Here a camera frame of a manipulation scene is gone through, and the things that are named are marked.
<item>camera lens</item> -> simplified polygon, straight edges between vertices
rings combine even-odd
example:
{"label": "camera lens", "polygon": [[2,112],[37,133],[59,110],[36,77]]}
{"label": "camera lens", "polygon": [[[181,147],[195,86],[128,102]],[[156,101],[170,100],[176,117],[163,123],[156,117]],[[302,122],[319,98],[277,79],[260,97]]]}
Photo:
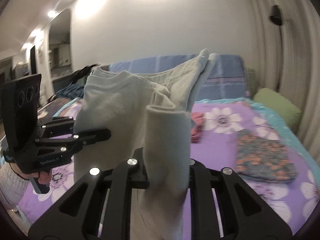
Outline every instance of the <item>camera lens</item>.
{"label": "camera lens", "polygon": [[37,94],[38,92],[39,92],[39,84],[36,85],[35,94]]}
{"label": "camera lens", "polygon": [[24,102],[24,92],[21,91],[18,95],[18,106],[21,107]]}
{"label": "camera lens", "polygon": [[33,96],[33,86],[29,86],[27,90],[27,101],[30,102]]}

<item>red garment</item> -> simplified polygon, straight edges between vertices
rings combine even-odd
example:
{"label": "red garment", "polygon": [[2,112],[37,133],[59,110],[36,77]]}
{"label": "red garment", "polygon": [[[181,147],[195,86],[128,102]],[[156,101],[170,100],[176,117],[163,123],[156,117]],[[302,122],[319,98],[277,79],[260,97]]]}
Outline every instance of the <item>red garment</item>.
{"label": "red garment", "polygon": [[191,113],[192,120],[196,123],[196,126],[191,131],[191,142],[198,143],[202,136],[202,129],[204,125],[203,113],[194,112]]}

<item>gray and orange patterned garment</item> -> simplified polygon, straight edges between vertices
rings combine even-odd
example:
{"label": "gray and orange patterned garment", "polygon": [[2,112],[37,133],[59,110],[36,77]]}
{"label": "gray and orange patterned garment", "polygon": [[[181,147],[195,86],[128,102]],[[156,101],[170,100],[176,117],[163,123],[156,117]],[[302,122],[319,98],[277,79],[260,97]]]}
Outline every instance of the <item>gray and orange patterned garment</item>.
{"label": "gray and orange patterned garment", "polygon": [[248,129],[239,131],[237,140],[236,170],[242,177],[272,183],[289,183],[296,178],[286,146],[279,141],[260,138]]}

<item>human hand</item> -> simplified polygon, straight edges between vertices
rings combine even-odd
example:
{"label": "human hand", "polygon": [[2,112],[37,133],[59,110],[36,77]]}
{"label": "human hand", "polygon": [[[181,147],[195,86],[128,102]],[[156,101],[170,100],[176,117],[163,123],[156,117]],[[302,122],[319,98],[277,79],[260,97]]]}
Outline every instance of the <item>human hand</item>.
{"label": "human hand", "polygon": [[40,171],[34,172],[31,174],[24,174],[22,171],[19,169],[18,165],[16,163],[10,163],[11,169],[18,174],[20,177],[24,179],[30,179],[30,178],[38,178],[38,181],[40,184],[48,184],[50,183],[52,179],[52,170],[50,170],[50,173],[47,173],[45,171]]}

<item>mirror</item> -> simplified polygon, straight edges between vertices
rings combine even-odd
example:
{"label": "mirror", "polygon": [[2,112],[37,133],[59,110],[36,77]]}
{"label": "mirror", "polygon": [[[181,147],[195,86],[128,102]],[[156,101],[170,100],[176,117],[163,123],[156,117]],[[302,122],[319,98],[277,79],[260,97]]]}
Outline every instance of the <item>mirror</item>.
{"label": "mirror", "polygon": [[52,20],[49,32],[48,59],[55,91],[57,82],[61,82],[73,72],[70,52],[70,18],[70,10],[65,9]]}

